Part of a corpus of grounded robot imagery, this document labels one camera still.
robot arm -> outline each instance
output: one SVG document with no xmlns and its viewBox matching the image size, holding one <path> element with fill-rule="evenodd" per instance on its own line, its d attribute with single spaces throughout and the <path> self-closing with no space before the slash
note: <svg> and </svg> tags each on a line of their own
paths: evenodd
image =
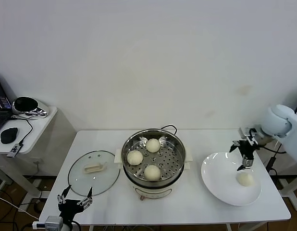
<svg viewBox="0 0 297 231">
<path fill-rule="evenodd" d="M 33 223 L 33 227 L 45 228 L 46 231 L 71 231 L 73 229 L 72 221 L 77 213 L 83 212 L 92 203 L 92 187 L 87 194 L 87 197 L 80 200 L 65 199 L 71 185 L 63 190 L 61 195 L 58 195 L 58 208 L 61 212 L 59 216 L 49 216 L 44 224 Z"/>
<path fill-rule="evenodd" d="M 250 168 L 253 152 L 273 139 L 278 140 L 297 161 L 297 115 L 291 108 L 284 105 L 269 108 L 260 125 L 249 128 L 243 140 L 233 141 L 230 152 L 238 147 L 243 157 L 242 165 L 237 170 Z"/>
</svg>

glass lid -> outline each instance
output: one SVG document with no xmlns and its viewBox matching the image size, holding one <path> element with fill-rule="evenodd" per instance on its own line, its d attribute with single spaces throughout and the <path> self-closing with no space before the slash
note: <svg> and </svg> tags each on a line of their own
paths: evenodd
<svg viewBox="0 0 297 231">
<path fill-rule="evenodd" d="M 80 157 L 68 173 L 68 184 L 80 196 L 87 196 L 93 187 L 92 196 L 107 191 L 118 179 L 120 170 L 114 163 L 114 154 L 107 151 L 92 151 Z"/>
</svg>

white plate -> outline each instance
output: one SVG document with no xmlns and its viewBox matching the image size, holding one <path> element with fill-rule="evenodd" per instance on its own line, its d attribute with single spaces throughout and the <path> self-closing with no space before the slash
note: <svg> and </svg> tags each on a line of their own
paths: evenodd
<svg viewBox="0 0 297 231">
<path fill-rule="evenodd" d="M 213 153 L 202 163 L 201 174 L 209 191 L 218 199 L 236 206 L 255 202 L 261 193 L 260 179 L 252 169 L 237 171 L 242 157 L 239 152 Z M 241 172 L 247 172 L 254 178 L 255 184 L 242 186 L 236 180 Z"/>
</svg>

computer mouse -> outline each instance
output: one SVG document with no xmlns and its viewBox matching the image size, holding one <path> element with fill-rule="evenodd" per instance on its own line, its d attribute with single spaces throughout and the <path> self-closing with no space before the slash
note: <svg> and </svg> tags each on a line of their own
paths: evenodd
<svg viewBox="0 0 297 231">
<path fill-rule="evenodd" d="M 0 134 L 1 143 L 12 143 L 16 139 L 18 128 L 9 128 Z"/>
</svg>

table leg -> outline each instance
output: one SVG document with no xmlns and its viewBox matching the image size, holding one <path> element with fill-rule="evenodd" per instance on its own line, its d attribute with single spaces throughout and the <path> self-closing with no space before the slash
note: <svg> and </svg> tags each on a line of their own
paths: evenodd
<svg viewBox="0 0 297 231">
<path fill-rule="evenodd" d="M 6 184 L 12 184 L 12 180 L 0 170 L 0 180 L 5 181 Z"/>
<path fill-rule="evenodd" d="M 280 190 L 281 194 L 288 194 L 297 189 L 297 178 L 290 182 L 287 186 L 285 186 L 282 190 Z"/>
<path fill-rule="evenodd" d="M 35 187 L 38 187 L 41 182 L 42 182 L 42 179 L 36 179 L 34 180 L 33 185 Z M 47 199 L 49 194 L 50 194 L 50 191 L 39 191 L 39 196 L 32 196 L 31 194 L 27 193 L 22 201 L 22 204 L 24 205 L 21 205 L 20 208 L 26 211 L 32 199 L 39 198 L 39 197 L 43 199 Z"/>
<path fill-rule="evenodd" d="M 266 224 L 267 222 L 254 222 L 254 223 L 246 223 L 242 225 L 238 231 L 253 231 L 256 230 L 258 227 Z"/>
<path fill-rule="evenodd" d="M 6 157 L 3 154 L 0 154 L 0 169 L 28 193 L 39 197 L 40 191 L 34 187 L 34 185 L 31 184 L 25 177 L 23 177 L 21 172 L 11 166 L 11 164 L 6 161 Z"/>
<path fill-rule="evenodd" d="M 297 189 L 297 178 L 290 183 L 287 183 L 286 179 L 279 179 L 279 182 L 283 186 L 283 189 L 279 190 L 280 195 L 282 197 L 288 197 L 293 207 L 297 211 L 297 197 L 294 193 L 294 191 Z"/>
<path fill-rule="evenodd" d="M 226 229 L 227 231 L 232 231 L 231 225 L 229 223 L 226 223 Z"/>
</svg>

